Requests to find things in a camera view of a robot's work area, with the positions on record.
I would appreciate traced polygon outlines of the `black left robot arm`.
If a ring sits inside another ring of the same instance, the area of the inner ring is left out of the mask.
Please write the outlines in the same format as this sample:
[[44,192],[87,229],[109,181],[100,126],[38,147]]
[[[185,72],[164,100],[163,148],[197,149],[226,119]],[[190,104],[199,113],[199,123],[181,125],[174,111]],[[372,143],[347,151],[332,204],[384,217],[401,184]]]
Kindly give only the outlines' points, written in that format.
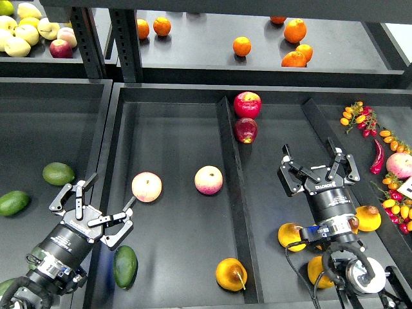
[[83,287],[87,272],[81,264],[98,242],[114,250],[133,230],[136,197],[110,215],[85,203],[85,193],[97,178],[92,174],[74,185],[67,183],[51,202],[49,210],[62,219],[39,244],[41,255],[26,255],[35,268],[13,281],[2,295],[1,308],[51,308],[59,296]]

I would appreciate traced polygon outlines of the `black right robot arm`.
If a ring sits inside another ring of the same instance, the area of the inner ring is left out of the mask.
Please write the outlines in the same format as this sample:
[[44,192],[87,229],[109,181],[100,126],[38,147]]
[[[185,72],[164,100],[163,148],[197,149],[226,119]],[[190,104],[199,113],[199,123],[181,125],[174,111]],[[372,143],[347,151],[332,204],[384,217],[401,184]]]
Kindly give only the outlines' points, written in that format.
[[306,168],[292,157],[288,145],[277,171],[289,197],[304,193],[315,224],[299,230],[299,240],[289,241],[285,251],[298,245],[319,245],[323,249],[322,270],[309,286],[315,308],[320,307],[317,290],[328,277],[335,285],[341,308],[362,308],[360,296],[378,295],[383,308],[411,308],[411,288],[394,266],[386,268],[364,253],[366,247],[350,227],[355,206],[347,189],[360,180],[351,154],[335,147],[331,138],[326,147],[330,165]]

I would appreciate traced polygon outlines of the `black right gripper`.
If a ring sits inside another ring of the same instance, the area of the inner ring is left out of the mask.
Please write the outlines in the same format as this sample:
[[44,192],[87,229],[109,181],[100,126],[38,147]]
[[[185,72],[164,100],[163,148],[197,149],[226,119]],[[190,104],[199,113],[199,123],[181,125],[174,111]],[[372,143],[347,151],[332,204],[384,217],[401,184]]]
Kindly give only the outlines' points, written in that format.
[[331,166],[309,170],[295,162],[285,144],[277,175],[288,197],[304,191],[316,225],[327,227],[330,234],[347,234],[351,232],[349,220],[355,215],[348,186],[361,177],[352,154],[337,147],[331,137],[326,139],[325,146],[332,158]]

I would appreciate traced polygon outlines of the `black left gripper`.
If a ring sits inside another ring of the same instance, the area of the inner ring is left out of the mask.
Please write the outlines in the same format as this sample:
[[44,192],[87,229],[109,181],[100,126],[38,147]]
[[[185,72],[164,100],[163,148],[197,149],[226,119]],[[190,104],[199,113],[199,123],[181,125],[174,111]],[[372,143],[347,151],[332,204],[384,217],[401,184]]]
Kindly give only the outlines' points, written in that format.
[[[65,184],[50,203],[49,210],[63,218],[39,247],[62,262],[82,262],[99,240],[108,249],[115,250],[133,230],[131,218],[135,196],[117,214],[103,216],[91,205],[86,206],[85,192],[94,186],[97,179],[98,174],[93,173],[87,180],[78,181],[75,185]],[[72,195],[75,195],[75,208],[67,212],[64,205]],[[103,234],[115,225],[122,228],[112,235]]]

